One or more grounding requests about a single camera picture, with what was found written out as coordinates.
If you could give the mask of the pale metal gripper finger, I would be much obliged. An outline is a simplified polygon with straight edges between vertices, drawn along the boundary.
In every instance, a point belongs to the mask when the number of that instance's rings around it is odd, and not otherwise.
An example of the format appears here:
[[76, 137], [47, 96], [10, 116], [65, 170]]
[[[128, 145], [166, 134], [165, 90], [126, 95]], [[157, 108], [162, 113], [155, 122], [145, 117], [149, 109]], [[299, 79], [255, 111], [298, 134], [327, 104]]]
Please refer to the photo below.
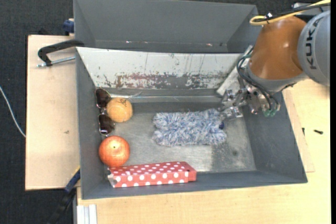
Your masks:
[[225, 108], [222, 112], [221, 112], [221, 117], [224, 120], [230, 120], [230, 119], [237, 119], [237, 118], [242, 118], [243, 114], [240, 111], [239, 107], [236, 106], [231, 106], [228, 108]]
[[235, 94], [232, 90], [226, 90], [222, 97], [219, 110], [224, 111], [235, 107], [237, 107], [237, 94]]

